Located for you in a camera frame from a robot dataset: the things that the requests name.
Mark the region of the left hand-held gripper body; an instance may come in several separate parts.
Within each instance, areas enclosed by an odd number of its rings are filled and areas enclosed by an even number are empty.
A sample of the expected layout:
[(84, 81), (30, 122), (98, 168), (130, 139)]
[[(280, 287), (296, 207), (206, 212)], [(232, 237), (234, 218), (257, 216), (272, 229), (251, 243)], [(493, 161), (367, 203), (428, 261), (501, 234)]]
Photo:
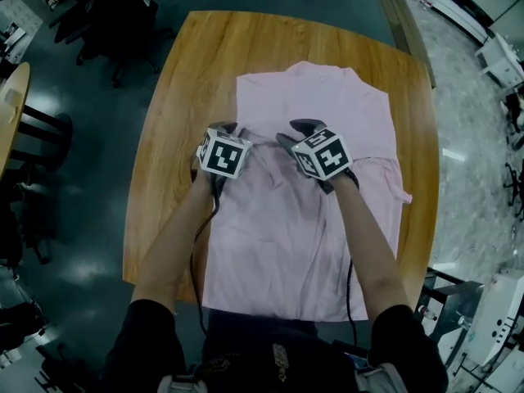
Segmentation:
[(212, 193), (220, 197), (227, 179), (236, 179), (242, 173), (251, 142), (240, 135), (229, 135), (208, 128), (203, 141), (196, 148), (199, 168), (210, 174)]

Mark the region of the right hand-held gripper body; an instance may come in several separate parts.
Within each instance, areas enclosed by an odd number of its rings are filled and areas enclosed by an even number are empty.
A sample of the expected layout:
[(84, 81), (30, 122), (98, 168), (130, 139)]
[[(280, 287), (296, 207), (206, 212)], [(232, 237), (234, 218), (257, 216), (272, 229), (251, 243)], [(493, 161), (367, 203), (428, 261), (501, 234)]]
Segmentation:
[(353, 160), (341, 135), (328, 128), (315, 130), (300, 142), (291, 145), (291, 153), (300, 170), (308, 178), (314, 178), (325, 194), (333, 191), (330, 183), (338, 175), (350, 178), (359, 187), (359, 181), (351, 170)]

